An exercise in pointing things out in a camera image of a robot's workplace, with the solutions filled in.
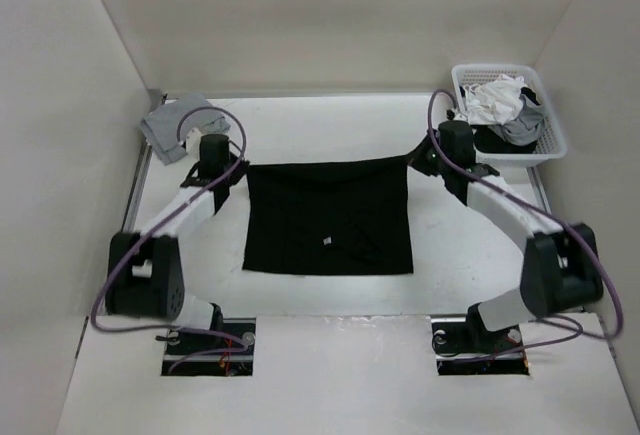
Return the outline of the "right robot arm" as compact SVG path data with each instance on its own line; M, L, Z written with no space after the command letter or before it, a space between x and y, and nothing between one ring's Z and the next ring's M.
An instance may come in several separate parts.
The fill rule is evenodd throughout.
M523 255L515 288L467 310L463 335L471 348L487 350L500 332L602 298L593 231L585 224L564 228L535 211L498 170L477 162L468 124L441 123L405 160L423 175L441 177L451 195L491 221Z

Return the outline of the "black tank top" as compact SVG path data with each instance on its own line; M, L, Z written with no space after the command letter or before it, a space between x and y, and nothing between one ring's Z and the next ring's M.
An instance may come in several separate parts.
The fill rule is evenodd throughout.
M407 165L253 165L243 267L287 275L405 275L414 270Z

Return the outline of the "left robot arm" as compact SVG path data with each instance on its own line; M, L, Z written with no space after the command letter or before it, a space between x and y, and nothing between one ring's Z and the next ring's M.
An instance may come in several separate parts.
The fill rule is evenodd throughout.
M192 137L188 143L196 149L196 162L177 195L140 230L112 237L99 302L110 315L190 333L192 344L210 354L223 345L223 315L218 305L187 292L180 244L221 210L248 163L231 151L235 144L226 135Z

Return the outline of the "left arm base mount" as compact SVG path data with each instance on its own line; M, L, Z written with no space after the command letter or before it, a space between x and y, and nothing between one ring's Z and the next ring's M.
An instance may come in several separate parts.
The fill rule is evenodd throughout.
M170 331L164 343L161 375L165 377L249 377L253 375L255 318L225 319L222 331L241 338L246 348L226 338Z

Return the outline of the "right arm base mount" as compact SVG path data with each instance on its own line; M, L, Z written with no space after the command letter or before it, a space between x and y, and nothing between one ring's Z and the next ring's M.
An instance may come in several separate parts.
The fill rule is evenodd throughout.
M518 326L471 335L463 318L431 320L432 350L440 376L529 375Z

